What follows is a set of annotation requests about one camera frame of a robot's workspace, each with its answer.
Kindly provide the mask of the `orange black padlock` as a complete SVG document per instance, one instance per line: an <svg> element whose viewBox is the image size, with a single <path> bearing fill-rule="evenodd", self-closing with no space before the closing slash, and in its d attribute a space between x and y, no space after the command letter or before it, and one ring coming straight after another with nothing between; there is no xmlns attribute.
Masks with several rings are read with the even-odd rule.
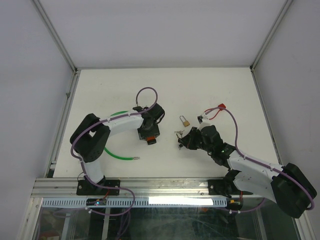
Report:
<svg viewBox="0 0 320 240"><path fill-rule="evenodd" d="M155 136L149 136L146 138L146 142L148 145L153 145L157 143L157 140Z"/></svg>

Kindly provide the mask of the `green cable bike lock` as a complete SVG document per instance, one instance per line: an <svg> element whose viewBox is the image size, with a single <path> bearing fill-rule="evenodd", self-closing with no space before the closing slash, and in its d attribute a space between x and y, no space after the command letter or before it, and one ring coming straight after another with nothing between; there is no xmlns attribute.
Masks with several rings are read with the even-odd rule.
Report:
<svg viewBox="0 0 320 240"><path fill-rule="evenodd" d="M113 114L111 114L110 116L113 117L113 116L117 116L117 115L122 115L124 113L127 113L127 111L123 110L123 111L118 111L118 112L115 112ZM111 157L115 158L115 159L118 159L118 160L122 160L122 161L133 161L133 160L139 160L140 157L138 156L135 156L135 157L123 157L123 156L119 156L119 155L116 155L112 152L110 152L106 147L104 147L104 151Z"/></svg>

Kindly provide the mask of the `black-headed key pair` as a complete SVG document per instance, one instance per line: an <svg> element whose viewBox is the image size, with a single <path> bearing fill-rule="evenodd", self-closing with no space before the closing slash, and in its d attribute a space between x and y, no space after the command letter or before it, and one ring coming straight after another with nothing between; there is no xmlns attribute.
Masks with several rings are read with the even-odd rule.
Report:
<svg viewBox="0 0 320 240"><path fill-rule="evenodd" d="M184 145L181 143L181 135L179 133L176 133L177 136L177 142L178 142L178 149L180 150L181 148L184 147Z"/></svg>

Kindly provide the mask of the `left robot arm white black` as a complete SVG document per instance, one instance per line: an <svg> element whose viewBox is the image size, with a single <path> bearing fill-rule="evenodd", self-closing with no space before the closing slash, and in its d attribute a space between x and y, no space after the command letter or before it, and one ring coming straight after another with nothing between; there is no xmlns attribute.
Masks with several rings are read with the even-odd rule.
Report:
<svg viewBox="0 0 320 240"><path fill-rule="evenodd" d="M88 114L70 137L71 155L80 161L87 188L93 194L100 194L105 188L105 176L101 170L100 157L109 137L136 130L141 141L153 145L160 135L159 123L165 110L157 103L151 107L136 106L123 114L112 115L101 120L95 114Z"/></svg>

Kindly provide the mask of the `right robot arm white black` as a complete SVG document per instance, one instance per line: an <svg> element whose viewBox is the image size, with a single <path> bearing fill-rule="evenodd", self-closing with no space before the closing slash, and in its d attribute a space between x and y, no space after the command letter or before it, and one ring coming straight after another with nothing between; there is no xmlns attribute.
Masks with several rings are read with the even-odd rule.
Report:
<svg viewBox="0 0 320 240"><path fill-rule="evenodd" d="M178 138L180 147L203 150L219 166L228 169L219 187L220 194L230 197L237 191L268 199L292 218L300 218L315 206L317 191L298 166L272 164L239 153L235 146L222 140L214 125L192 127Z"/></svg>

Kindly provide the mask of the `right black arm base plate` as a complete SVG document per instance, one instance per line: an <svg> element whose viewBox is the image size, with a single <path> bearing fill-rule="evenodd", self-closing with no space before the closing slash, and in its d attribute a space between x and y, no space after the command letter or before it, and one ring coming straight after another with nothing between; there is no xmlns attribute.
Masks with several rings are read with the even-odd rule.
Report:
<svg viewBox="0 0 320 240"><path fill-rule="evenodd" d="M236 188L232 182L227 182L223 179L209 179L207 181L208 194L221 195L227 198L231 198L232 195L240 195L241 191Z"/></svg>

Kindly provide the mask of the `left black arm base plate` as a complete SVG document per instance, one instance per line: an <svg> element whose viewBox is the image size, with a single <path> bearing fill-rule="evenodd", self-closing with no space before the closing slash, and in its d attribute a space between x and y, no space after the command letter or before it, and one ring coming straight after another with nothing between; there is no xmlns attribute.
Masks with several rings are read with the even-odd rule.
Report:
<svg viewBox="0 0 320 240"><path fill-rule="evenodd" d="M121 181L115 179L103 179L98 184L104 187L120 187ZM79 180L77 184L76 195L77 196L104 196L107 194L107 188L97 187L91 184L86 178Z"/></svg>

